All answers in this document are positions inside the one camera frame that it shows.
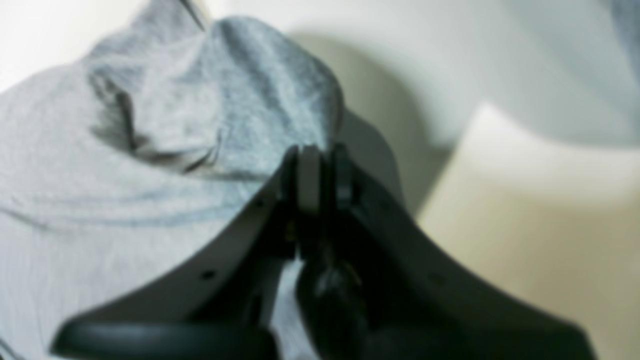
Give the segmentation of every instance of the white wall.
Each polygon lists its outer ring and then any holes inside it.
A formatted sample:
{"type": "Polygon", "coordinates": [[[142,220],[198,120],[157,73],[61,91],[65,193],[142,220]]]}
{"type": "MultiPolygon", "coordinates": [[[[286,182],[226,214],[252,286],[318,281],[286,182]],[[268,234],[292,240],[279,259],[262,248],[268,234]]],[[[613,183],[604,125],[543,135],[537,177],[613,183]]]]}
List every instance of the white wall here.
{"type": "MultiPolygon", "coordinates": [[[[602,2],[205,2],[329,63],[444,249],[581,323],[602,359],[640,357],[640,92],[602,2]]],[[[141,3],[0,0],[0,91],[81,56],[141,3]]]]}

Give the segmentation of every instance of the screw hole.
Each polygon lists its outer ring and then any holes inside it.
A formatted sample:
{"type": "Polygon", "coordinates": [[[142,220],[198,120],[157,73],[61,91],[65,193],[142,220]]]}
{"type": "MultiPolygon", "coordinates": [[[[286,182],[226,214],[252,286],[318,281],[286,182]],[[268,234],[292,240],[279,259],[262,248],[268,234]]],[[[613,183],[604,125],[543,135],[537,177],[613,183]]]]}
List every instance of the screw hole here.
{"type": "Polygon", "coordinates": [[[200,274],[200,278],[202,280],[209,280],[209,279],[213,279],[216,276],[216,272],[213,270],[206,270],[204,272],[202,272],[202,274],[200,274]]]}

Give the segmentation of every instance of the black plastic part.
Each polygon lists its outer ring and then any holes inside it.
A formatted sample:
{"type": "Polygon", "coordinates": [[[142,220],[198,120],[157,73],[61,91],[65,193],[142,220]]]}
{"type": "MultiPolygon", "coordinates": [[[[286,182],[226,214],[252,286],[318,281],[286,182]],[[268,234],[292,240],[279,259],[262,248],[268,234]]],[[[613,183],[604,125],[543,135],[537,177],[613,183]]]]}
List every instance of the black plastic part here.
{"type": "Polygon", "coordinates": [[[86,360],[278,358],[283,264],[324,360],[594,359],[573,324],[512,299],[440,250],[337,145],[292,148],[208,246],[148,286],[69,320],[52,351],[86,360]]]}
{"type": "Polygon", "coordinates": [[[291,218],[297,149],[236,219],[184,264],[134,293],[69,320],[52,352],[74,359],[277,358],[267,330],[291,218]]]}

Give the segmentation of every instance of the gray fabric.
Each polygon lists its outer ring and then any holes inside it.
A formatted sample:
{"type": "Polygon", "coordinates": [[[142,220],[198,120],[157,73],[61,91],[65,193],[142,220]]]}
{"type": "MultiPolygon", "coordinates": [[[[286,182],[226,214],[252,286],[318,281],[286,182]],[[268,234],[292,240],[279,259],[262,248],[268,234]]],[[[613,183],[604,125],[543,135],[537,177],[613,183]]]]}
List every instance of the gray fabric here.
{"type": "Polygon", "coordinates": [[[611,0],[618,36],[640,81],[640,0],[611,0]]]}
{"type": "Polygon", "coordinates": [[[275,30],[203,32],[167,0],[1,94],[0,338],[49,358],[66,317],[192,255],[286,148],[326,148],[342,109],[331,72],[275,30]]]}

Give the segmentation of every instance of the gray heather cloth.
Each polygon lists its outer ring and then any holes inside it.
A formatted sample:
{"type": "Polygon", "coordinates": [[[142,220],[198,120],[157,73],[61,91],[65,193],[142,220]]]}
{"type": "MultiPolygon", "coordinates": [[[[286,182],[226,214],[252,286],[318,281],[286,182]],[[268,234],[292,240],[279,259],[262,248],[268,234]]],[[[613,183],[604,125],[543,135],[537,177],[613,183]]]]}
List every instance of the gray heather cloth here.
{"type": "Polygon", "coordinates": [[[68,316],[187,259],[342,111],[331,72],[277,31],[202,31],[167,0],[1,94],[0,347],[50,358],[68,316]]]}

